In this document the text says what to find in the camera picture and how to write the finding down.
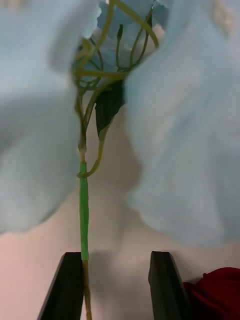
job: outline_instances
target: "artificial flower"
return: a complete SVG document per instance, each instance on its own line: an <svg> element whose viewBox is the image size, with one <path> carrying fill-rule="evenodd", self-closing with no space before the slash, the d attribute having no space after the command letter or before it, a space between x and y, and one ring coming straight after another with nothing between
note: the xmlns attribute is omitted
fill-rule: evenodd
<svg viewBox="0 0 240 320"><path fill-rule="evenodd" d="M240 237L239 83L237 0L174 1L160 48L127 80L142 165L129 203L182 244Z"/></svg>
<svg viewBox="0 0 240 320"><path fill-rule="evenodd" d="M0 233L55 212L74 185L80 122L70 66L97 0L0 5Z"/></svg>

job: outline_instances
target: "green leaf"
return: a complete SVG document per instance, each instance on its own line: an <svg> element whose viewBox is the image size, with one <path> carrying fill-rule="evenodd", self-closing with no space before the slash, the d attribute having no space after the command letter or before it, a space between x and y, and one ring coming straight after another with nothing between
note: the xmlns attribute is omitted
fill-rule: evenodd
<svg viewBox="0 0 240 320"><path fill-rule="evenodd" d="M101 131L110 125L119 109L125 104L124 99L124 81L119 80L107 87L95 101L96 128L99 140L101 140Z"/></svg>

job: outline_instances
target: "flower petal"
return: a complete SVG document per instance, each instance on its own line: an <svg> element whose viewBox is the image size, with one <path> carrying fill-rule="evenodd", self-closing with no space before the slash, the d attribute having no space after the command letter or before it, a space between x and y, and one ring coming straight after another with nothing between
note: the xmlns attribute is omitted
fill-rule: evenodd
<svg viewBox="0 0 240 320"><path fill-rule="evenodd" d="M0 232L42 222L74 185L80 124L69 71L97 5L0 6Z"/></svg>
<svg viewBox="0 0 240 320"><path fill-rule="evenodd" d="M133 208L183 244L240 237L240 4L174 3L161 47L129 77L127 130L142 164Z"/></svg>

